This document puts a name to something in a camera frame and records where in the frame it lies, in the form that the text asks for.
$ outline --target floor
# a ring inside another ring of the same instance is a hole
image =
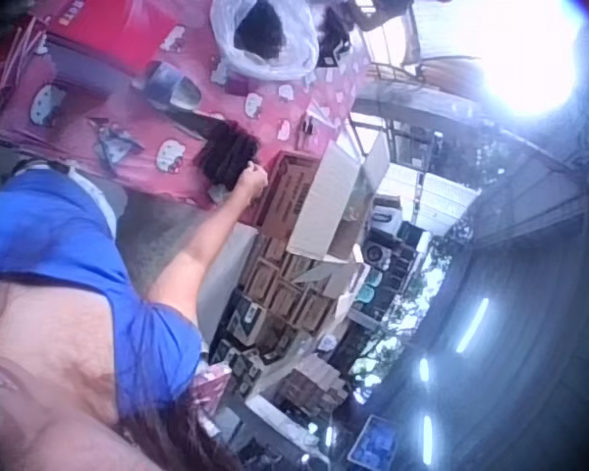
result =
[[[18,155],[0,147],[0,184],[9,175]],[[117,243],[136,289],[145,292],[166,263],[180,250],[207,213],[198,208],[148,194],[124,190],[119,185],[93,179],[120,215]],[[236,225],[203,284],[198,299],[198,323],[210,343],[229,294],[237,284],[256,230]]]

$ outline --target black object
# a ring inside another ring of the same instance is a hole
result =
[[[213,184],[231,191],[248,163],[255,161],[259,142],[233,121],[221,121],[206,137],[197,156],[198,166]]]
[[[325,11],[325,22],[321,26],[324,33],[319,43],[319,56],[316,67],[338,67],[341,56],[351,48],[349,34],[339,15],[332,8]]]
[[[268,0],[258,0],[236,29],[234,45],[262,59],[279,56],[285,42],[284,29]]]

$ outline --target plastic bag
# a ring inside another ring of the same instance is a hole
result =
[[[279,57],[265,60],[234,46],[236,29],[256,0],[214,0],[211,23],[223,59],[235,72],[261,80],[301,79],[316,68],[318,38],[305,0],[269,0],[282,22],[285,44]]]

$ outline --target red tablecloth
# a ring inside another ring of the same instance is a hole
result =
[[[36,14],[40,18],[60,15],[65,5],[63,0],[39,3]],[[302,80],[266,82],[246,97],[235,96],[213,81],[218,78],[220,55],[209,22],[211,1],[166,0],[161,4],[179,25],[156,59],[178,67],[198,86],[200,112],[235,120],[254,134],[261,142],[258,159],[265,167],[270,169],[280,150],[295,147],[296,130],[312,100],[329,122],[343,125],[369,62],[359,33],[352,35],[351,53],[339,68],[317,69]],[[114,176],[118,183],[204,208],[212,205],[206,192],[209,182],[192,164],[204,142],[178,129],[129,85],[104,101],[73,89],[54,88],[48,95],[49,86],[56,86],[51,85],[55,67],[50,54],[38,52],[0,111],[0,140],[111,177],[100,164],[99,139],[109,135],[110,129],[123,131],[137,145],[124,140],[113,144],[120,159]],[[44,121],[42,115],[55,106],[54,119]],[[337,132],[321,127],[310,139],[309,151],[321,156]]]

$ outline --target ceiling light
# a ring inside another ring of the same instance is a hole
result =
[[[419,362],[419,376],[423,383],[430,381],[430,365],[428,365],[428,360],[426,358],[421,358],[421,361]]]
[[[426,466],[432,464],[432,419],[429,415],[423,417],[423,463]]]
[[[332,440],[334,439],[334,429],[332,427],[328,427],[327,431],[325,432],[325,446],[329,448],[332,445]]]
[[[475,316],[473,316],[473,319],[471,320],[471,324],[469,325],[467,332],[465,332],[464,336],[462,336],[462,339],[460,339],[460,343],[455,349],[456,353],[463,353],[466,350],[467,346],[471,342],[471,339],[473,339],[473,336],[478,330],[478,327],[480,326],[482,319],[484,319],[484,314],[487,311],[488,306],[489,299],[485,297],[484,299],[482,299],[482,302],[480,303],[480,306],[478,307]]]

